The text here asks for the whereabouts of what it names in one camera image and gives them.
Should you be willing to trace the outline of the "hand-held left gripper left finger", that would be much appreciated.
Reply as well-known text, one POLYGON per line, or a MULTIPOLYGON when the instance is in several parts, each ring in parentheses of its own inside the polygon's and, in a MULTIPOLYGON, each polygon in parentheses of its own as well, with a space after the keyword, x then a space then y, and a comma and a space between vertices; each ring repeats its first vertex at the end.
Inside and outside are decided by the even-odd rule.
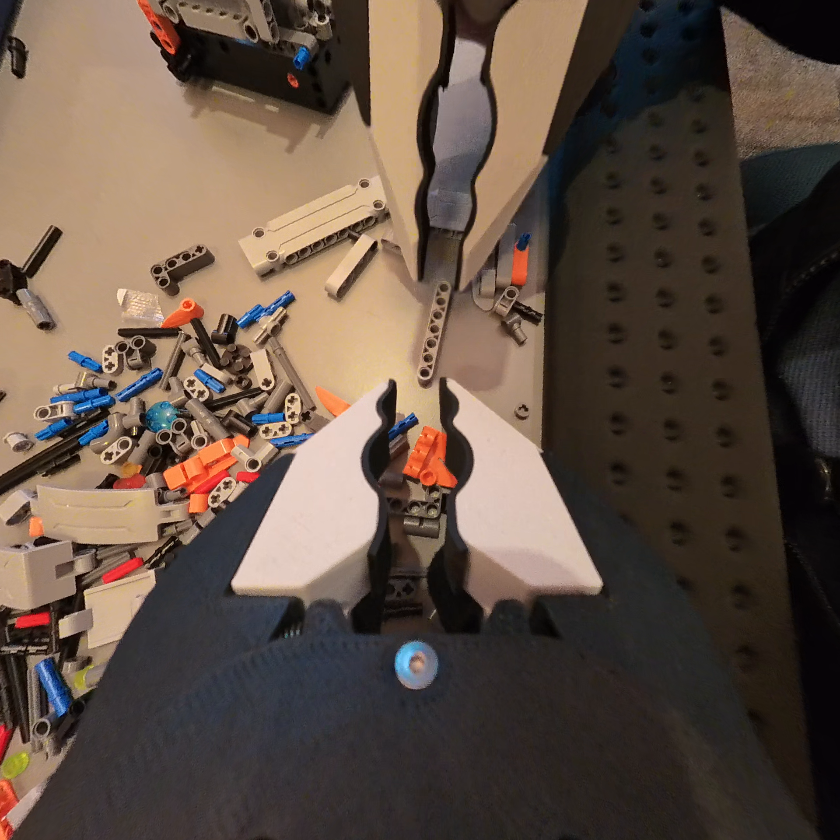
POLYGON ((396 383, 385 381, 283 457, 287 471, 233 576, 238 595, 359 601, 385 537, 396 383))

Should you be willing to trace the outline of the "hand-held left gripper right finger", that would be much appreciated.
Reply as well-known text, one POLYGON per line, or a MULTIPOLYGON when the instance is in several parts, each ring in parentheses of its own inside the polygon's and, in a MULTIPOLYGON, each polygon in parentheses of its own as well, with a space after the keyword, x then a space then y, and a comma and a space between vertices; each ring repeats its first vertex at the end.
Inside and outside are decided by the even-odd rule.
POLYGON ((444 458, 457 478, 454 585, 476 602, 597 595, 595 564, 542 450, 453 379, 441 379, 444 458))

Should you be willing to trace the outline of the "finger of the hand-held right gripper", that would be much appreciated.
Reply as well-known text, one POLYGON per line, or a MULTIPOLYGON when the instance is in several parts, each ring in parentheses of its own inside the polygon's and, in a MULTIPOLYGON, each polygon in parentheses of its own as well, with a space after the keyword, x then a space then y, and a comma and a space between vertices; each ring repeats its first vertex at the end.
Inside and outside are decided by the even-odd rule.
POLYGON ((471 179, 458 283, 484 264, 575 114, 608 68, 631 1, 458 2, 463 36, 486 42, 479 79, 490 137, 471 179))
POLYGON ((368 3, 370 135, 408 272, 424 276, 435 172, 433 118, 455 49, 452 2, 368 3))

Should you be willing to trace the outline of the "orange gear frame assembly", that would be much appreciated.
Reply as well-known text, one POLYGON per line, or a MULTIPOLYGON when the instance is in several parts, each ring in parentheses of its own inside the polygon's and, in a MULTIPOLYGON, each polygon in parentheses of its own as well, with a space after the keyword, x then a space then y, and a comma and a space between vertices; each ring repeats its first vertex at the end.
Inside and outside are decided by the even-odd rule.
POLYGON ((330 1, 139 1, 181 83, 221 82, 321 113, 350 87, 330 1))

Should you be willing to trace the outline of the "thin grey perforated beam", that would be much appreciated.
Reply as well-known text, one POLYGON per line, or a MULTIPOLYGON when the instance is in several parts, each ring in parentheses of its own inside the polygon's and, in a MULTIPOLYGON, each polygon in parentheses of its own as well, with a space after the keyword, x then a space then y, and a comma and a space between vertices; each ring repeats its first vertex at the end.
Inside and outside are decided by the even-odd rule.
POLYGON ((416 381, 423 388, 429 387, 434 380, 452 295, 450 280, 440 280, 436 284, 416 366, 416 381))

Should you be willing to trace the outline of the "pile of small building parts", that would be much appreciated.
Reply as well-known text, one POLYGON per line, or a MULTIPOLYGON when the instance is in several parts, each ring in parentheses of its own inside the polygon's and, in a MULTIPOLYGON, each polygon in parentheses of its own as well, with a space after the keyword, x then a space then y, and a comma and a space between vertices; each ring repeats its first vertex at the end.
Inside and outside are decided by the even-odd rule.
POLYGON ((101 361, 35 411, 26 449, 2 475, 2 836, 72 744, 108 659, 161 572, 279 454, 308 437, 301 392, 276 377, 289 291, 211 335, 183 299, 158 329, 125 329, 101 361))

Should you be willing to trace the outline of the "black studded panel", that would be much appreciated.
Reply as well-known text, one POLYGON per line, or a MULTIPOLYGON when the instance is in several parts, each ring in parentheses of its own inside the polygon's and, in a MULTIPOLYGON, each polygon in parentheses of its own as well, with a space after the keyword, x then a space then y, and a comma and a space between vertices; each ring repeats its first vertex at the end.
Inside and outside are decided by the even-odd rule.
POLYGON ((543 439, 666 560, 815 817, 715 2, 640 2, 543 174, 543 439))

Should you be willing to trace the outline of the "small black grey connector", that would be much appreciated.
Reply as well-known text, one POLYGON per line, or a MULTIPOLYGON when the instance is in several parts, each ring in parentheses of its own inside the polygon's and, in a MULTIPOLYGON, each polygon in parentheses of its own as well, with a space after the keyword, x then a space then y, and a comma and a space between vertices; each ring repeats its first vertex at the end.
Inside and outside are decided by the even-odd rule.
POLYGON ((491 313, 498 316, 504 332, 519 347, 528 341, 522 324, 527 322, 533 326, 539 326, 543 321, 543 313, 530 307, 519 300, 520 288, 509 285, 500 293, 495 300, 491 313))

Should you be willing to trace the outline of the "dark grey angled beam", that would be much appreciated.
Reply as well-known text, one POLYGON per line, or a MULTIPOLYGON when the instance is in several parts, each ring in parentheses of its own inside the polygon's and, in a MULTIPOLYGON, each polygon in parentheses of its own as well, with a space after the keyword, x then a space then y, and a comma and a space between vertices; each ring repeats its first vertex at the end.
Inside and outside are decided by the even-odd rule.
POLYGON ((205 245, 183 248, 174 255, 158 261, 150 268, 154 284, 167 296, 180 293, 181 282, 190 275, 211 266, 214 254, 205 245))

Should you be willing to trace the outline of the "person's leg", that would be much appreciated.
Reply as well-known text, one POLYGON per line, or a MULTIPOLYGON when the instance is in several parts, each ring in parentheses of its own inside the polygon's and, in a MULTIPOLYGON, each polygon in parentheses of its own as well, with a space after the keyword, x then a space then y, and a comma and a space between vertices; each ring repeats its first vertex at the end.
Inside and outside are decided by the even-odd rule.
POLYGON ((838 510, 838 143, 742 165, 783 511, 838 510))

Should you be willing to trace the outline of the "black axle with connector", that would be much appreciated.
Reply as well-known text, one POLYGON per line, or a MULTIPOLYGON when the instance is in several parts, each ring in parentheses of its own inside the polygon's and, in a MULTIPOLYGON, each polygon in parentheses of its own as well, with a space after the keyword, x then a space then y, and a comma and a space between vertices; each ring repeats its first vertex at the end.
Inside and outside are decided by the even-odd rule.
POLYGON ((45 303, 32 291, 30 281, 39 272, 62 235, 63 231, 59 227, 50 225, 23 266, 17 266, 9 259, 1 259, 1 299, 23 309, 36 328, 46 332, 55 329, 56 322, 45 303))

